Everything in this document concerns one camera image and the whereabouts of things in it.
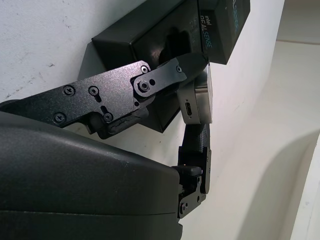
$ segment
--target white surface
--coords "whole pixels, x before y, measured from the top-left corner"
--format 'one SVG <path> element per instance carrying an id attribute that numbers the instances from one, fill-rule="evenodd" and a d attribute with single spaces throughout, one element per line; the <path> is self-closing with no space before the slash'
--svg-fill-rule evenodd
<path id="1" fill-rule="evenodd" d="M 319 136 L 319 54 L 319 46 L 276 43 L 269 80 L 199 213 L 214 215 L 196 225 L 214 226 L 212 239 L 290 239 Z"/>
<path id="2" fill-rule="evenodd" d="M 319 13 L 319 0 L 286 0 L 277 39 L 320 44 Z"/>
<path id="3" fill-rule="evenodd" d="M 278 64 L 285 65 L 284 69 L 278 72 L 279 78 L 287 78 L 287 82 L 300 81 L 288 89 L 295 90 L 300 95 L 297 99 L 291 99 L 292 104 L 305 102 L 305 109 L 298 110 L 300 119 L 310 129 L 320 128 L 319 113 L 319 63 L 320 63 L 320 2 L 317 0 L 287 0 L 284 6 L 281 23 L 279 27 L 278 40 L 289 42 L 301 42 L 305 44 L 282 43 L 279 54 L 282 54 L 282 61 Z M 308 170 L 302 197 L 293 196 L 291 202 L 298 206 L 298 211 L 288 214 L 287 222 L 293 226 L 291 240 L 318 240 L 320 239 L 320 147 L 319 139 L 315 148 L 312 162 Z"/>
<path id="4" fill-rule="evenodd" d="M 0 1 L 0 100 L 28 97 L 76 80 L 91 37 L 141 2 Z M 226 177 L 217 179 L 268 79 L 283 3 L 251 0 L 251 13 L 228 65 L 212 66 L 211 190 L 207 200 L 181 221 L 185 240 L 237 237 L 246 208 L 242 208 L 243 200 L 230 205 L 230 191 L 251 192 L 243 186 L 235 189 L 237 178 L 233 175 L 228 176 L 226 186 Z M 136 125 L 104 142 L 172 166 L 177 164 L 184 127 L 179 114 L 164 134 Z M 79 125 L 70 129 L 85 134 Z M 246 168 L 250 166 L 241 165 L 242 160 L 235 164 L 244 174 L 239 183 L 249 177 Z M 235 171 L 232 164 L 228 169 Z"/>
<path id="5" fill-rule="evenodd" d="M 320 238 L 320 145 L 314 151 L 306 178 L 300 206 L 296 215 L 291 240 Z"/>

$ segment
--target black box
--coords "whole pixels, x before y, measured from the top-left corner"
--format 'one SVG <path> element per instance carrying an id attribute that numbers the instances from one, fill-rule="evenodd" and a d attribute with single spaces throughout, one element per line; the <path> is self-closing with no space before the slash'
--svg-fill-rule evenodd
<path id="1" fill-rule="evenodd" d="M 203 52 L 227 64 L 250 13 L 250 0 L 199 0 Z"/>
<path id="2" fill-rule="evenodd" d="M 92 39 L 107 71 L 137 61 L 154 70 L 177 56 L 201 52 L 197 0 L 147 0 Z M 142 124 L 163 132 L 180 110 L 176 94 L 157 98 Z"/>

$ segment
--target screw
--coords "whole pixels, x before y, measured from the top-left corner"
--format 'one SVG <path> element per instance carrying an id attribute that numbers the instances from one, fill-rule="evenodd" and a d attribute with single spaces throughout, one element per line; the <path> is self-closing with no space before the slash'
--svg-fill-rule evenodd
<path id="1" fill-rule="evenodd" d="M 56 124 L 63 124 L 66 121 L 66 116 L 63 113 L 58 112 L 53 115 L 53 121 Z"/>
<path id="2" fill-rule="evenodd" d="M 148 68 L 146 66 L 142 66 L 141 71 L 146 74 L 148 72 Z"/>
<path id="3" fill-rule="evenodd" d="M 103 115 L 103 119 L 106 121 L 106 123 L 111 123 L 114 117 L 111 115 L 111 113 L 106 113 Z"/>
<path id="4" fill-rule="evenodd" d="M 97 96 L 99 94 L 99 89 L 96 86 L 89 87 L 89 93 L 92 96 Z"/>
<path id="5" fill-rule="evenodd" d="M 150 90 L 150 86 L 149 83 L 147 81 L 141 81 L 139 83 L 139 88 L 141 90 L 141 92 L 148 92 Z"/>
<path id="6" fill-rule="evenodd" d="M 63 92 L 64 92 L 65 95 L 70 96 L 70 97 L 75 95 L 75 89 L 70 85 L 65 86 L 63 88 Z"/>
<path id="7" fill-rule="evenodd" d="M 181 203 L 180 213 L 183 214 L 187 208 L 188 208 L 188 203 Z"/>
<path id="8" fill-rule="evenodd" d="M 178 72 L 178 73 L 182 73 L 182 69 L 181 69 L 181 67 L 178 65 L 178 66 L 176 66 L 176 71 Z"/>

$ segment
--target silver metal casing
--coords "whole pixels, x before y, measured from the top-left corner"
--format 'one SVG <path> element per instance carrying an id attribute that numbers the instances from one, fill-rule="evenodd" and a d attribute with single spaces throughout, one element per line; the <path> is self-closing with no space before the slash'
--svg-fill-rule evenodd
<path id="1" fill-rule="evenodd" d="M 177 96 L 185 124 L 211 124 L 213 89 L 210 64 L 196 79 L 180 87 Z"/>

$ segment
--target black metal bracket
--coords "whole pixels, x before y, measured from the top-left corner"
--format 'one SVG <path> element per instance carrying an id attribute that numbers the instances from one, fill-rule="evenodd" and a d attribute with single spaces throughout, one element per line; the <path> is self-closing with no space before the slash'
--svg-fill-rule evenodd
<path id="1" fill-rule="evenodd" d="M 211 150 L 209 124 L 186 125 L 178 166 L 182 186 L 178 217 L 185 217 L 206 199 L 210 189 Z"/>
<path id="2" fill-rule="evenodd" d="M 84 124 L 106 139 L 148 117 L 147 105 L 197 77 L 208 64 L 200 53 L 176 57 L 151 71 L 139 61 L 21 100 L 0 105 L 0 111 L 64 128 Z M 210 186 L 209 124 L 187 125 L 179 148 L 178 218 L 197 208 Z"/>

